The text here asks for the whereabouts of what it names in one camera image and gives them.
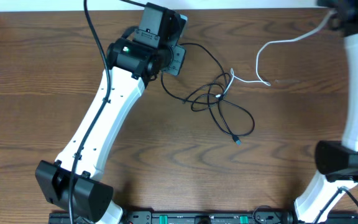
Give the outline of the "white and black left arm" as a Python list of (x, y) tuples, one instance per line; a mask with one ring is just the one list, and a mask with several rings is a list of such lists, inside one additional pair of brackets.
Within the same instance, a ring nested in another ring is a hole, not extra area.
[(101, 83), (72, 139), (35, 170), (46, 201), (67, 211), (67, 223), (120, 222), (114, 190), (101, 181), (109, 152), (147, 85), (161, 72), (178, 75), (183, 65), (186, 50), (178, 41), (187, 17), (150, 2), (143, 8), (140, 24), (101, 50)]

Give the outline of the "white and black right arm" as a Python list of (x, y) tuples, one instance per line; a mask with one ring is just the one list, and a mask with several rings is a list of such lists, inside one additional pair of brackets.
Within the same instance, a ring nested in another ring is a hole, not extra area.
[(349, 67), (347, 120), (340, 141), (319, 141), (314, 159), (317, 171), (294, 201), (294, 221), (322, 223), (344, 194), (358, 184), (358, 1), (317, 1), (333, 10), (335, 28), (343, 33)]

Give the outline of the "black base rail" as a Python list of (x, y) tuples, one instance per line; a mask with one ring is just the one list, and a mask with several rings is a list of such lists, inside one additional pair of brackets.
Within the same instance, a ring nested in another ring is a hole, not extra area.
[[(259, 210), (247, 213), (153, 213), (148, 211), (127, 212), (119, 221), (120, 224), (283, 224), (296, 223), (290, 212), (272, 212)], [(50, 213), (49, 224), (70, 223), (67, 213)], [(358, 224), (356, 213), (330, 213), (327, 224)]]

